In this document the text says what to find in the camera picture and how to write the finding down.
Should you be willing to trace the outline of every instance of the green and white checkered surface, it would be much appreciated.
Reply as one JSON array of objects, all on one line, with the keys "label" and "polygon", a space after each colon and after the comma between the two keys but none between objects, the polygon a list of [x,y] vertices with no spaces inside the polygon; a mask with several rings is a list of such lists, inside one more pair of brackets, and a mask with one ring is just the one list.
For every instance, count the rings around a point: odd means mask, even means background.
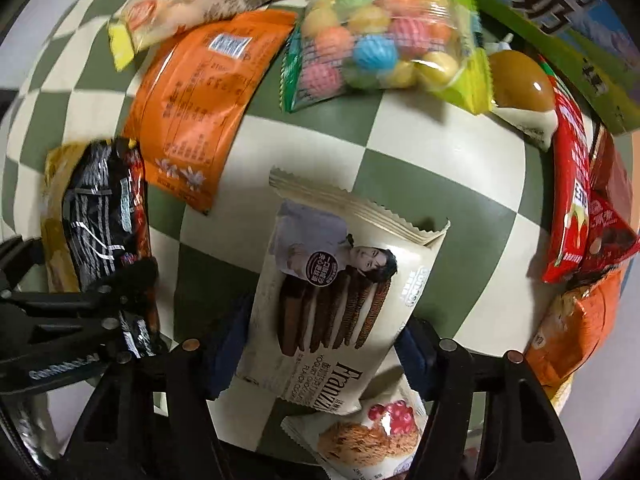
[{"label": "green and white checkered surface", "polygon": [[[154,54],[114,70],[104,25],[125,1],[77,0],[6,115],[4,238],[39,236],[50,149],[119,133]],[[491,354],[524,349],[557,290],[539,280],[553,208],[551,156],[497,120],[420,92],[342,96],[284,114],[278,106],[281,60],[248,107],[208,216],[149,187],[162,333],[178,342],[197,335],[233,298],[254,290],[278,204],[268,173],[278,166],[352,190],[421,228],[440,228],[450,219],[418,315],[469,348]],[[23,284],[43,286],[42,273]],[[210,408],[222,439],[308,459],[279,428],[283,415],[305,408],[239,380]]]}]

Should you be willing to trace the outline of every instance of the yellow candy ball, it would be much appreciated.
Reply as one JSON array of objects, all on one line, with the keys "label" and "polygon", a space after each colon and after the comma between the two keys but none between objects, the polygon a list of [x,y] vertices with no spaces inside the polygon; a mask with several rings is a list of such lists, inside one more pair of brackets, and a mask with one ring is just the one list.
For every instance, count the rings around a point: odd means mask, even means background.
[{"label": "yellow candy ball", "polygon": [[418,76],[430,88],[446,86],[458,72],[458,62],[446,52],[427,52],[416,63]]},{"label": "yellow candy ball", "polygon": [[386,32],[391,17],[385,9],[367,5],[357,9],[349,18],[347,28],[353,34],[382,34]]},{"label": "yellow candy ball", "polygon": [[415,84],[415,68],[411,61],[398,61],[396,66],[383,77],[389,88],[409,88]]},{"label": "yellow candy ball", "polygon": [[300,26],[300,32],[307,38],[314,38],[318,32],[329,27],[338,27],[340,21],[329,7],[312,9]]}]

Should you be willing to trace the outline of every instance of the white wall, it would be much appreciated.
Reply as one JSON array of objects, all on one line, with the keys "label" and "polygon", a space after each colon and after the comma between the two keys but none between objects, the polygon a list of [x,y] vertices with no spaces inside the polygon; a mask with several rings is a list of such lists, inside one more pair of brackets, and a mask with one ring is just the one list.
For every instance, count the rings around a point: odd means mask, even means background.
[{"label": "white wall", "polygon": [[597,480],[640,417],[640,260],[632,263],[609,338],[574,376],[560,420],[582,480]]}]

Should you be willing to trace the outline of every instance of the pink candy ball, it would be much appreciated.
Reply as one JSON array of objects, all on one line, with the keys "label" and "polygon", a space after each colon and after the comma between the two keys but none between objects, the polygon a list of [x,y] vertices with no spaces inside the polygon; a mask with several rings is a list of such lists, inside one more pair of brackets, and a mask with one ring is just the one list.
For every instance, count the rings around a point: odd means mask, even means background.
[{"label": "pink candy ball", "polygon": [[388,32],[405,59],[421,57],[431,44],[429,25],[420,18],[395,18]]},{"label": "pink candy ball", "polygon": [[342,74],[328,64],[309,63],[302,71],[300,82],[313,97],[331,97],[342,88]]}]

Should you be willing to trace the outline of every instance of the blue candy ball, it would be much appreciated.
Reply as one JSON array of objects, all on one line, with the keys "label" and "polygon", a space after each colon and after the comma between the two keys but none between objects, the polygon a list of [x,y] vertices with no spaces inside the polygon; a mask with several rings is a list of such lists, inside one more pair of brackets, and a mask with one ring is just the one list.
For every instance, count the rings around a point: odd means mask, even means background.
[{"label": "blue candy ball", "polygon": [[356,43],[353,60],[365,70],[391,70],[398,62],[398,51],[393,40],[369,34]]}]

